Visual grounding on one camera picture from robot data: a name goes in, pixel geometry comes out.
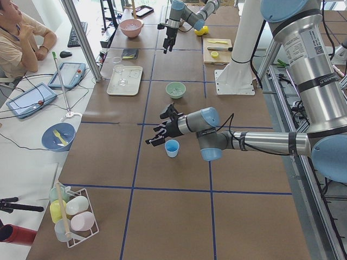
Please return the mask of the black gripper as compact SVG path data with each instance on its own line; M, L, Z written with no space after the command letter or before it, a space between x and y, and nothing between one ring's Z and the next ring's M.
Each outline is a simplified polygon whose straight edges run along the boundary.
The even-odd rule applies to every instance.
M164 49L163 52L166 54L167 50L172 51L176 42L178 27L171 27L168 24L160 23L157 25L157 29L158 30L166 29L166 38L164 39L164 42L163 42L163 49Z
M174 104L169 104L166 108L163 109L159 117L161 119L169 118L168 121L164 121L153 128L156 134L163 134L162 136L155 136L152 139L145 140L146 144L152 146L159 146L165 143L165 138L167 137L178 137L181 135L181 132L178 128L178 119L181 114L174 107Z

